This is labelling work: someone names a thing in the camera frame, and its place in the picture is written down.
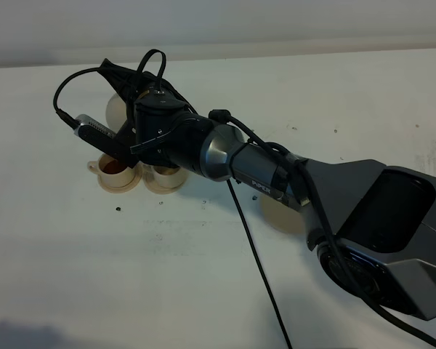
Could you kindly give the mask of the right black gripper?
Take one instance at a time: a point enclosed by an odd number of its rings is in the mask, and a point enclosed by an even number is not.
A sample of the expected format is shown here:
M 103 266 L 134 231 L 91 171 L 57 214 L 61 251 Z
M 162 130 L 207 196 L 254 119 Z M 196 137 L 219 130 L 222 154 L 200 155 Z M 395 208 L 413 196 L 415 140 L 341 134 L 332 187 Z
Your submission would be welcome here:
M 171 85 L 157 92 L 152 82 L 144 85 L 141 73 L 107 58 L 97 72 L 125 102 L 125 120 L 115 139 L 129 155 L 154 166 L 200 169 L 203 117 Z

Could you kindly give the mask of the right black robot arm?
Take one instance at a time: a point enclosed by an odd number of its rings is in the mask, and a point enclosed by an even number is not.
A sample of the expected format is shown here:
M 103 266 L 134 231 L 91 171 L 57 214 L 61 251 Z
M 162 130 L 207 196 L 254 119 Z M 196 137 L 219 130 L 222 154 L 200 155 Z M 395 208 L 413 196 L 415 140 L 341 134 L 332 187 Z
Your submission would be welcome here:
M 300 213 L 307 247 L 341 288 L 436 318 L 436 177 L 374 160 L 327 164 L 252 140 L 226 110 L 199 116 L 172 85 L 105 60 L 100 75 L 135 125 L 132 156 L 209 180 L 235 179 Z

